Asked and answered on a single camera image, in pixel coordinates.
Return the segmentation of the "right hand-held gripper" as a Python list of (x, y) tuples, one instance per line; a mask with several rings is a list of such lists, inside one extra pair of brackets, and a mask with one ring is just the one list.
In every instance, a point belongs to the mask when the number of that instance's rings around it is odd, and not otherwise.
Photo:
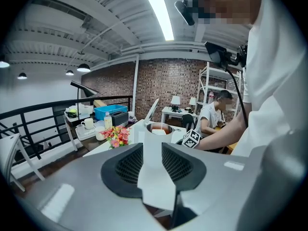
[(176, 142), (176, 144), (183, 145), (188, 148), (195, 148), (199, 144), (200, 138), (200, 134), (191, 129), (183, 136), (181, 140)]

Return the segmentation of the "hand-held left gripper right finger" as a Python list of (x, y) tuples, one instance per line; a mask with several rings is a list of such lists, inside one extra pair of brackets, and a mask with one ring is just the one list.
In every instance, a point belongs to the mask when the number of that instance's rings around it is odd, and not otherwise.
[(240, 211), (229, 190), (247, 157), (188, 149), (162, 143), (162, 164), (176, 186), (173, 231), (235, 231)]

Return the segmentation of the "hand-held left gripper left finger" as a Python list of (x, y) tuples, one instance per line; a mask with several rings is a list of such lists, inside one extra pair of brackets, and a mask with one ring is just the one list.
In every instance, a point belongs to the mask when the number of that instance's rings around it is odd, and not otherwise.
[(141, 143), (85, 156), (18, 202), (42, 231), (162, 231), (137, 186), (142, 165)]

